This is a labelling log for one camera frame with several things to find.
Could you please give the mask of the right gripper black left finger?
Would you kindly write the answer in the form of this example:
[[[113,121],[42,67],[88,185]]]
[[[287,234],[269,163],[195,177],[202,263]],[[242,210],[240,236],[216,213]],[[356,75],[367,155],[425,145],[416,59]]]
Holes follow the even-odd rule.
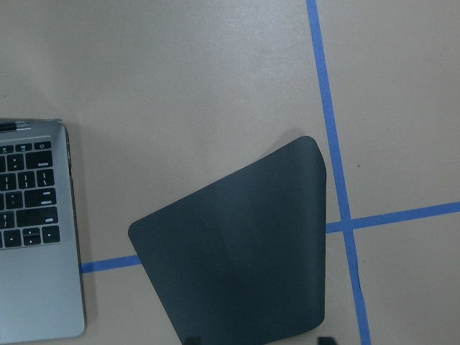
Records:
[[[194,336],[194,337],[187,338],[183,344],[184,345],[200,345],[200,337]]]

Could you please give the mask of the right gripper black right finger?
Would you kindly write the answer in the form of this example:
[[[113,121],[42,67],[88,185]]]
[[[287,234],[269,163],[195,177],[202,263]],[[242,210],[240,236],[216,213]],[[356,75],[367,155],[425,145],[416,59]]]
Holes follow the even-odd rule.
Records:
[[[317,345],[336,345],[336,340],[331,336],[320,336],[317,339]]]

